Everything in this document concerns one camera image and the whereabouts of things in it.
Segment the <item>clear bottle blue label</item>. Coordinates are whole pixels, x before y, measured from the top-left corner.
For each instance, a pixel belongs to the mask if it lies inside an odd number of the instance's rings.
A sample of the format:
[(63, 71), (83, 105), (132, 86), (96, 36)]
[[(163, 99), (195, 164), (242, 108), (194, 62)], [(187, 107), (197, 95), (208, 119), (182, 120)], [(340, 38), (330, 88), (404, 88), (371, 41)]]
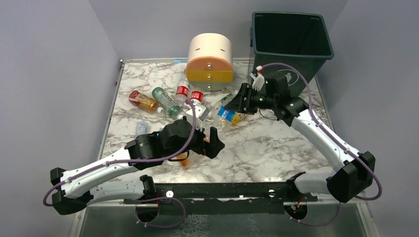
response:
[(226, 131), (230, 128), (233, 118), (236, 115), (235, 111), (225, 109), (221, 106), (216, 114), (215, 126), (219, 131)]

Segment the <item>orange capped clear bottle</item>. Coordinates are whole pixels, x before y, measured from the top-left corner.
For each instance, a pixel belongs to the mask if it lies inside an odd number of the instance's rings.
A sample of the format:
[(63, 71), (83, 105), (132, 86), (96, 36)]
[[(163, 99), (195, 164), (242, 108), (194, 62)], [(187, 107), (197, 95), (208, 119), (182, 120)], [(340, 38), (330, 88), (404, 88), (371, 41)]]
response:
[(189, 153), (182, 153), (176, 158), (182, 167), (187, 167), (190, 164)]

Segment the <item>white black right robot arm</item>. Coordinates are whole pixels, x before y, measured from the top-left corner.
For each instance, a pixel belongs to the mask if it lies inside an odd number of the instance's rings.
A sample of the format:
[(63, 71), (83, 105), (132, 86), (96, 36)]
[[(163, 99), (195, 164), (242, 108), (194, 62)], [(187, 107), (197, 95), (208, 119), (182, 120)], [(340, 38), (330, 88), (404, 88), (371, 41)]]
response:
[(303, 173), (293, 178), (299, 193), (330, 194), (346, 203), (369, 187), (374, 178), (376, 159), (361, 153), (325, 126), (300, 97), (292, 97), (287, 79), (266, 79), (251, 74), (253, 84), (242, 83), (238, 93), (228, 99), (225, 109), (253, 115), (260, 109), (271, 110), (277, 120), (298, 131), (327, 159), (333, 168), (328, 173)]

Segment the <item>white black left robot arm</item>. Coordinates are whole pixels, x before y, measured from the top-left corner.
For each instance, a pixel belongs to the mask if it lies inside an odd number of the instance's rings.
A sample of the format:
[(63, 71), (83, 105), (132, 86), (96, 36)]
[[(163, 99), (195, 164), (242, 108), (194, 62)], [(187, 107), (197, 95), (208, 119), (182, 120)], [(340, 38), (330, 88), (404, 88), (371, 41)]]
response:
[(149, 200), (158, 196), (154, 181), (148, 175), (136, 180), (112, 184), (119, 176), (162, 165), (164, 161), (188, 151), (215, 158), (224, 149), (215, 127), (209, 140), (204, 129), (197, 129), (184, 119), (166, 125), (161, 131), (137, 136), (113, 154), (73, 170), (54, 168), (50, 171), (53, 189), (51, 203), (60, 215), (69, 215), (88, 205), (108, 200)]

